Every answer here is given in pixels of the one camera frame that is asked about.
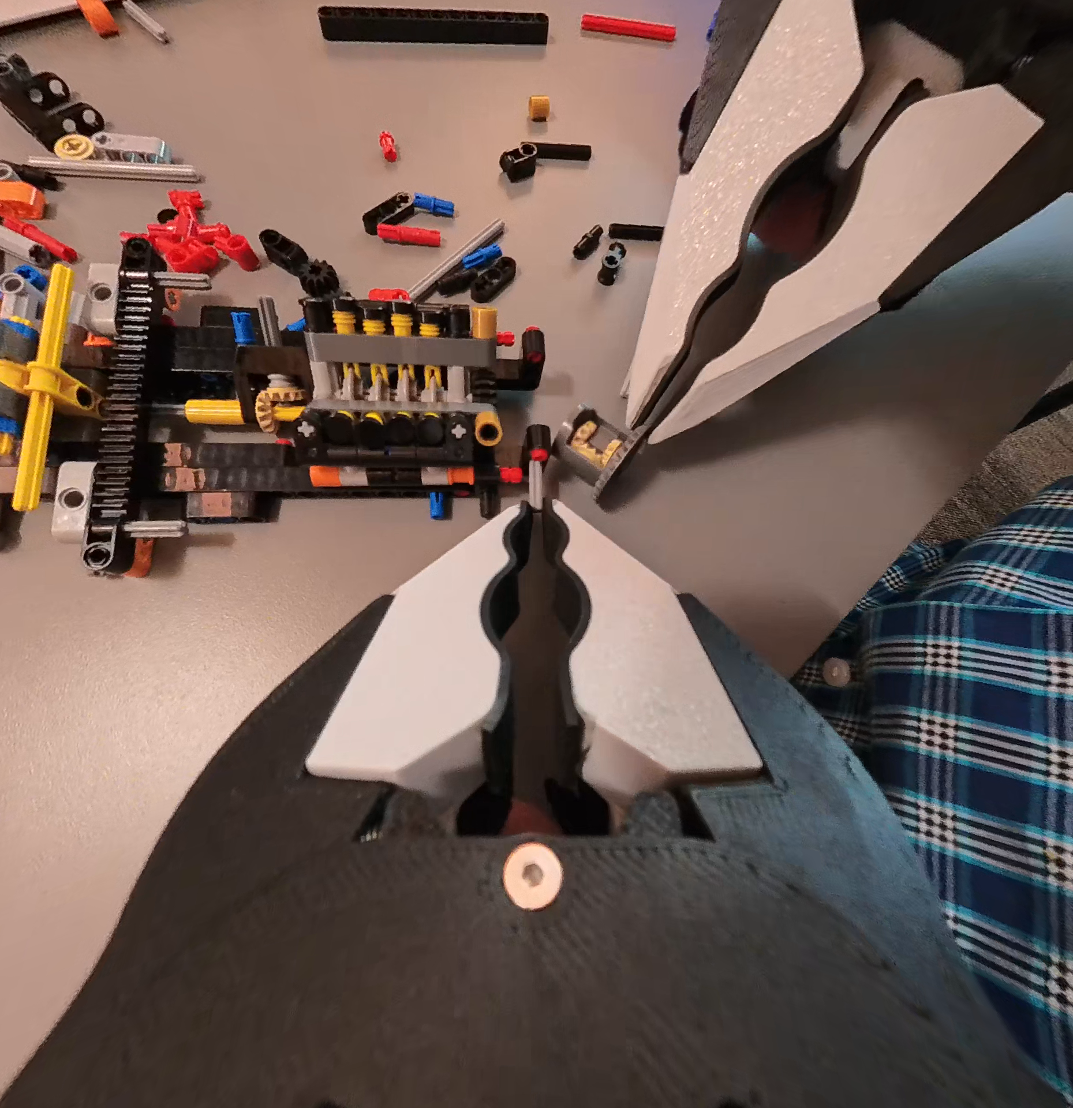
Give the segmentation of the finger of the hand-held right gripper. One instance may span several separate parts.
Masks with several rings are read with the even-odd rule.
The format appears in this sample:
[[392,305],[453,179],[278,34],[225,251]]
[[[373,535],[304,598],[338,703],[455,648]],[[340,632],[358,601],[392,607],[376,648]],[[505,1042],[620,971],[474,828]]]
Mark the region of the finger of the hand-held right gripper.
[[698,372],[650,440],[709,420],[875,316],[889,285],[1039,130],[1042,118],[996,84],[911,104],[869,154],[837,235],[767,291],[750,328]]
[[833,321],[792,321],[780,280],[752,327],[688,372],[711,301],[738,288],[752,221],[773,187],[842,123],[865,76],[864,36],[917,1],[720,1],[720,25],[688,103],[673,189],[638,349],[629,426],[689,430],[869,321],[876,301]]

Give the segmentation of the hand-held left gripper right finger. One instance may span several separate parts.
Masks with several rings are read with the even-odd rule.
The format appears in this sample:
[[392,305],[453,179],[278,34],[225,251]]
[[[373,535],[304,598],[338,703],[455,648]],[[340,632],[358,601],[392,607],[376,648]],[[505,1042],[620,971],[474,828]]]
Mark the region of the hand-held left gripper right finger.
[[554,500],[546,524],[567,529],[563,565],[583,588],[569,678],[583,719],[583,780],[605,798],[763,771],[678,591]]

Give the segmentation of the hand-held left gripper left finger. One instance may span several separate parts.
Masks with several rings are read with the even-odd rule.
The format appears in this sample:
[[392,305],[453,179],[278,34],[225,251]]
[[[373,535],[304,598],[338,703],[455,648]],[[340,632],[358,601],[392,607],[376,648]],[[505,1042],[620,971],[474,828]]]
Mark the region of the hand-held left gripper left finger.
[[507,715],[504,638],[520,613],[532,506],[483,524],[390,594],[390,606],[307,757],[312,777],[467,798],[485,739]]

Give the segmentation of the grey lego differential gear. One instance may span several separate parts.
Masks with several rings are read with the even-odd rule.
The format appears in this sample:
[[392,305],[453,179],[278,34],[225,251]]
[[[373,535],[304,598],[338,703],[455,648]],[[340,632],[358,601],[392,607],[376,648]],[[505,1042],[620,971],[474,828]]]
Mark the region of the grey lego differential gear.
[[582,404],[561,425],[554,451],[571,474],[591,486],[591,496],[599,502],[629,470],[650,436],[650,423],[628,431],[605,419],[597,408]]

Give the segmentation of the lego car chassis model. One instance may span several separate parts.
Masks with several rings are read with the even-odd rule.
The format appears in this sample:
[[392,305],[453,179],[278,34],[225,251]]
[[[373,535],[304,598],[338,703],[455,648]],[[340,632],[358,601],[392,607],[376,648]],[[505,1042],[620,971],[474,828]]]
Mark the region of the lego car chassis model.
[[282,323],[272,297],[202,304],[212,274],[121,242],[86,282],[60,263],[0,273],[0,550],[45,506],[89,573],[146,576],[202,525],[278,519],[288,500],[458,500],[492,519],[540,490],[546,425],[512,451],[504,401],[544,381],[546,335],[467,301],[369,301],[345,286]]

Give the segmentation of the red lego axle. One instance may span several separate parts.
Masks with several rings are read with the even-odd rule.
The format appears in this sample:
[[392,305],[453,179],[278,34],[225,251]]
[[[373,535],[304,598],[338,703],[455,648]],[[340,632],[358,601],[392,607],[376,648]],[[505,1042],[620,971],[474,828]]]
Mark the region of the red lego axle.
[[678,26],[661,21],[640,21],[599,13],[586,13],[582,16],[582,32],[594,36],[638,37],[645,42],[673,44]]

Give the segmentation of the long grey lego axle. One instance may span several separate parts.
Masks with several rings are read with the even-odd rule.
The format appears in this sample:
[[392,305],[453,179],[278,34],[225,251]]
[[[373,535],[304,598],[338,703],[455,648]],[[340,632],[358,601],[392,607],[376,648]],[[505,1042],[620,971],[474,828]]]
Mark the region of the long grey lego axle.
[[112,159],[68,160],[60,156],[31,156],[25,160],[25,165],[38,171],[53,174],[57,178],[131,179],[162,185],[203,182],[203,175],[189,163],[148,163]]
[[411,285],[408,288],[408,296],[411,301],[421,301],[435,293],[435,288],[443,282],[446,274],[452,274],[455,268],[463,268],[463,260],[474,253],[485,253],[491,244],[496,244],[502,235],[505,232],[504,219],[496,219],[489,226],[485,226],[477,236],[471,236],[463,246],[460,246],[455,253],[446,256],[444,262],[435,266],[419,282]]

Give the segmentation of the long black lego beam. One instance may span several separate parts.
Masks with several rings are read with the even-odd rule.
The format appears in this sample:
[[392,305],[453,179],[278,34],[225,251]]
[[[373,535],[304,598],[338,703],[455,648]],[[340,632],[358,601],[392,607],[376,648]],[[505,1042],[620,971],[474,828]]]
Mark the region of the long black lego beam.
[[534,11],[320,7],[336,44],[546,45],[550,16]]

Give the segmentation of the pile of red lego pieces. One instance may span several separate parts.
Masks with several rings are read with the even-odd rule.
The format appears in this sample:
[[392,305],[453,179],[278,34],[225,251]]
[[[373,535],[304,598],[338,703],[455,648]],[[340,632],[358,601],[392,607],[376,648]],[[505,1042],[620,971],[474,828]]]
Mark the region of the pile of red lego pieces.
[[185,274],[210,274],[222,260],[241,269],[261,269],[261,258],[244,235],[227,223],[203,223],[200,219],[205,201],[200,190],[172,189],[169,192],[172,215],[160,213],[146,232],[119,232],[119,240],[146,236],[170,269]]

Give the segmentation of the black angled lego liftarm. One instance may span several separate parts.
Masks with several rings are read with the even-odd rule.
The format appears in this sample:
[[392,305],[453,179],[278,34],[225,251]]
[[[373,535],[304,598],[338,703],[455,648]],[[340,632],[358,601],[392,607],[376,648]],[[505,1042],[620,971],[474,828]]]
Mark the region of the black angled lego liftarm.
[[80,131],[105,130],[105,118],[89,103],[79,103],[63,78],[51,71],[25,76],[21,84],[0,84],[0,104],[29,136],[47,148],[55,140]]

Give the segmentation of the grey trousers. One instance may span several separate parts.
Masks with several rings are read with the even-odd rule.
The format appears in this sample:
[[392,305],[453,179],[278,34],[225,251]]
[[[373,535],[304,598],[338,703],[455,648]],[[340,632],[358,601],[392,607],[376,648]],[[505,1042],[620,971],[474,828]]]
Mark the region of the grey trousers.
[[974,539],[1046,486],[1073,476],[1073,376],[1054,385],[1038,406],[1049,415],[1004,436],[918,533],[921,543]]

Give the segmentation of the blue plaid shirt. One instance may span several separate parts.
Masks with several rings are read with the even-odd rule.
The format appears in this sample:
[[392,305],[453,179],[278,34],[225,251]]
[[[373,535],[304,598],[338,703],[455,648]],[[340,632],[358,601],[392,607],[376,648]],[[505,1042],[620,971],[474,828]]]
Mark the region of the blue plaid shirt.
[[912,543],[792,684],[904,822],[959,948],[1073,1105],[1073,474]]

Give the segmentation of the light grey liftarm tan bush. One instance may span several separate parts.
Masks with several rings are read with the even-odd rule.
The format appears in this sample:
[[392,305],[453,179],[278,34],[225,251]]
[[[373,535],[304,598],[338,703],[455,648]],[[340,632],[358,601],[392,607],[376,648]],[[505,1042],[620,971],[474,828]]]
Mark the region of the light grey liftarm tan bush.
[[175,163],[167,140],[127,131],[71,131],[55,140],[53,152],[63,160]]

